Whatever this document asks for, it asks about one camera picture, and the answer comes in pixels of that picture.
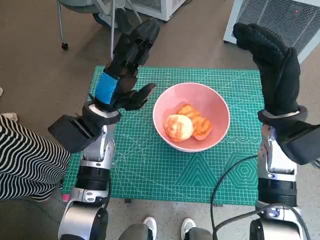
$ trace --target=bowl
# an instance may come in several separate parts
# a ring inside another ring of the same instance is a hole
[[[176,114],[184,105],[191,104],[212,124],[211,133],[204,140],[193,137],[182,141],[172,141],[166,134],[165,121],[169,115]],[[196,153],[217,145],[227,134],[230,126],[230,112],[225,100],[212,88],[195,82],[185,82],[165,90],[153,107],[153,123],[161,138],[171,147],[187,153]]]

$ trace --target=black and white striped pants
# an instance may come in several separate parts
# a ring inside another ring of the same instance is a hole
[[[0,200],[48,199],[69,158],[63,147],[0,115]]]

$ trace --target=white sneaker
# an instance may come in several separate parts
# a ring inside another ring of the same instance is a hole
[[[15,112],[2,113],[1,115],[7,119],[10,119],[11,121],[18,122],[18,115]]]
[[[196,223],[191,218],[186,218],[185,220],[183,220],[182,226],[181,226],[181,239],[185,240],[186,233],[195,227],[196,227]]]
[[[143,223],[152,231],[152,238],[156,240],[157,236],[157,223],[152,216],[148,216]]]

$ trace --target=gray pants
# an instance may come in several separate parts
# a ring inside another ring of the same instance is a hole
[[[130,225],[119,240],[153,240],[152,231],[143,223]],[[202,228],[194,227],[185,235],[185,240],[212,240],[212,234]]]

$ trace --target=concrete floor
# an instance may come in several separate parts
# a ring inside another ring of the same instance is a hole
[[[233,1],[194,0],[161,25],[147,66],[255,69],[248,52],[222,38]],[[20,123],[53,139],[47,127],[62,114],[80,112],[96,65],[109,61],[110,31],[91,15],[62,9],[70,49],[61,49],[57,6],[54,0],[2,1],[0,7],[0,111],[17,112]],[[309,110],[308,122],[320,123],[320,47],[303,62],[298,101]],[[319,170],[299,168],[298,203],[313,239],[319,239]],[[56,191],[47,203],[0,203],[2,239],[55,240],[65,204]],[[211,230],[208,204],[135,200],[109,205],[108,240],[116,240],[130,224],[146,216],[158,223],[158,240],[180,239],[180,225],[192,217]],[[214,209],[216,222],[247,212],[252,207]],[[250,219],[223,228],[220,239],[248,239]]]

